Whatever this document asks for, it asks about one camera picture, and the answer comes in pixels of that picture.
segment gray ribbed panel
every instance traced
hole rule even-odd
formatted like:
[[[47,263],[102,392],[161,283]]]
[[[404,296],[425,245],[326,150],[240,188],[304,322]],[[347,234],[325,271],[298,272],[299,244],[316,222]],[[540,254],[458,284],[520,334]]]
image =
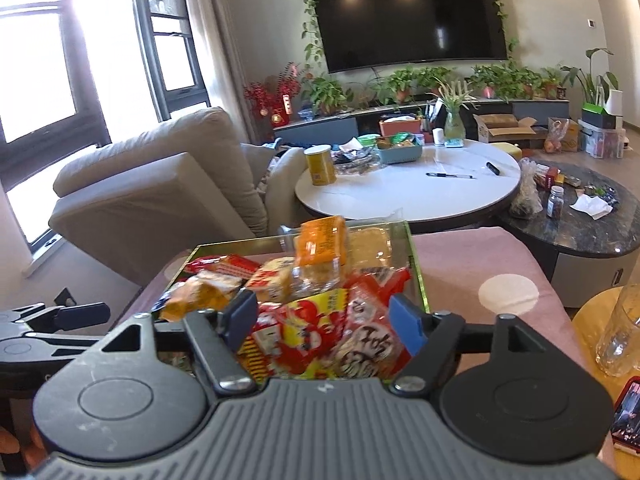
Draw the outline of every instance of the gray ribbed panel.
[[[153,465],[88,468],[50,460],[38,480],[614,480],[595,457],[528,467],[458,440],[433,408],[379,380],[272,380],[222,402],[204,431]]]

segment window sill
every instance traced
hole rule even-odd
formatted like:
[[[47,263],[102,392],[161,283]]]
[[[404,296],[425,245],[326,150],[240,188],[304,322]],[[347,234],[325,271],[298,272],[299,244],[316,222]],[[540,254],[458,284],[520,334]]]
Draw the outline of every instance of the window sill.
[[[53,254],[55,254],[59,248],[66,243],[66,240],[60,235],[55,235],[54,240],[55,241],[52,244],[39,248],[35,253],[33,253],[33,260],[22,272],[22,275],[25,278],[30,277],[44,262],[52,257]]]

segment white polka dot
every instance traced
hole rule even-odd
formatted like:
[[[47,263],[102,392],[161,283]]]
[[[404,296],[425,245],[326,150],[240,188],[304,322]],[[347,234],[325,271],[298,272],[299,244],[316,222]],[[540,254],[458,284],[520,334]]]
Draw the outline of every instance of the white polka dot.
[[[174,262],[171,262],[164,270],[165,278],[168,280],[172,280],[174,276],[178,274],[178,271],[180,270],[182,265],[185,263],[185,261],[186,261],[186,258],[181,257],[175,260]]]
[[[520,316],[536,306],[540,292],[529,278],[500,274],[486,280],[478,290],[480,303],[496,314]]]

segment phone screen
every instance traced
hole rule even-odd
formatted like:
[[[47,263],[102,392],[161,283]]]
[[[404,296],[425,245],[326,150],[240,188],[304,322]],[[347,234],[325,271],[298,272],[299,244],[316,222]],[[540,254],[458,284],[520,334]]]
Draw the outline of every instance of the phone screen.
[[[631,378],[618,398],[611,436],[616,447],[640,454],[640,377]]]

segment wall-mounted television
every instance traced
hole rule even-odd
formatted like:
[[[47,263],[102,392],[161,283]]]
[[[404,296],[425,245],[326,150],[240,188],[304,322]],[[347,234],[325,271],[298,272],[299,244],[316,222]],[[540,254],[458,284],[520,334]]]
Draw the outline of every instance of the wall-mounted television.
[[[318,0],[327,68],[505,59],[496,1]]]

